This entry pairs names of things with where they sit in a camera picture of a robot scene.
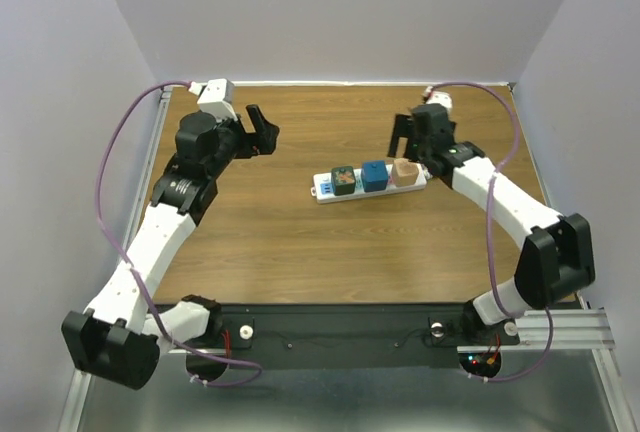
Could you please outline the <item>orange cube plug adapter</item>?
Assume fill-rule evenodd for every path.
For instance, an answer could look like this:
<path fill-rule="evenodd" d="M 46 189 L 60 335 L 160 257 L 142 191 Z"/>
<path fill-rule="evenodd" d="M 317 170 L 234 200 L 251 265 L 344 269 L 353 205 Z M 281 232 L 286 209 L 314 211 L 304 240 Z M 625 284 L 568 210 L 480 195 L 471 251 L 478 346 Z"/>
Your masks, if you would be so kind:
<path fill-rule="evenodd" d="M 393 184 L 398 187 L 409 187 L 416 183 L 420 175 L 420 167 L 415 162 L 406 158 L 397 158 L 393 161 L 391 178 Z"/>

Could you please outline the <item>blue cube plug adapter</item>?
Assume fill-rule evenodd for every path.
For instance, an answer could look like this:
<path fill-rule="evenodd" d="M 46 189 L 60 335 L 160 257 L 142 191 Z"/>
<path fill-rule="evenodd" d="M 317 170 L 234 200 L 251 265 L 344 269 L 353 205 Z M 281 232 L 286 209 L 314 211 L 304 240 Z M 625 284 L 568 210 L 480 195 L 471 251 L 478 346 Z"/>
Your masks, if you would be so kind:
<path fill-rule="evenodd" d="M 366 193 L 385 190 L 389 174 L 383 160 L 367 161 L 361 167 L 361 181 Z"/>

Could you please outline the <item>dark green cube adapter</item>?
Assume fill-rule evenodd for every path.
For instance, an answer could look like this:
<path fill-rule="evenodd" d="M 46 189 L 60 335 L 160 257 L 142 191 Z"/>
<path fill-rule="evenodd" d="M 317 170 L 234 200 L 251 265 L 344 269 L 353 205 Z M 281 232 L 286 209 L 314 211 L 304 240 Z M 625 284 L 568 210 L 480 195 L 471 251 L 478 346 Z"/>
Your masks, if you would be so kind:
<path fill-rule="evenodd" d="M 355 192 L 356 176 L 352 166 L 338 166 L 331 169 L 331 184 L 335 196 L 350 195 Z"/>

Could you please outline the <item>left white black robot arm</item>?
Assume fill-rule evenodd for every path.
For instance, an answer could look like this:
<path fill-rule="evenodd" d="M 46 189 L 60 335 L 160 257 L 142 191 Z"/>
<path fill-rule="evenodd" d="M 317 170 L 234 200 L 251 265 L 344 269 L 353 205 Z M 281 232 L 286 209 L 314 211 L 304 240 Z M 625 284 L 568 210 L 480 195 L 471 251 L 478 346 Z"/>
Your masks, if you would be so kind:
<path fill-rule="evenodd" d="M 230 367 L 261 368 L 231 357 L 231 333 L 221 305 L 188 295 L 159 312 L 152 296 L 186 239 L 200 224 L 218 193 L 217 180 L 235 159 L 270 155 L 280 129 L 256 104 L 246 111 L 254 127 L 240 118 L 219 117 L 204 109 L 184 116 L 175 134 L 176 151 L 155 183 L 142 224 L 100 293 L 82 312 L 71 311 L 61 332 L 75 368 L 133 390 L 153 375 L 159 359 L 173 349 L 194 353 L 189 341 L 224 352 L 194 382 L 214 386 Z"/>

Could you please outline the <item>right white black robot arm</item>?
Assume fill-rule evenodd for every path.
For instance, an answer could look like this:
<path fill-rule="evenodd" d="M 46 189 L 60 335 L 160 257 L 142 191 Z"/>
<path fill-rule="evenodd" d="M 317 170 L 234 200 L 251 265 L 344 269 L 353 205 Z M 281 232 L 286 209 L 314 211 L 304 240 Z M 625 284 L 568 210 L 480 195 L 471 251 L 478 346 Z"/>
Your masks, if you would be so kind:
<path fill-rule="evenodd" d="M 488 292 L 463 306 L 461 333 L 482 342 L 496 325 L 591 285 L 596 277 L 592 235 L 586 218 L 563 215 L 534 199 L 475 144 L 456 141 L 455 129 L 444 106 L 420 105 L 395 116 L 388 154 L 394 157 L 400 139 L 406 139 L 404 158 L 478 205 L 486 224 L 498 224 L 518 246 L 513 276 L 503 283 L 492 278 Z"/>

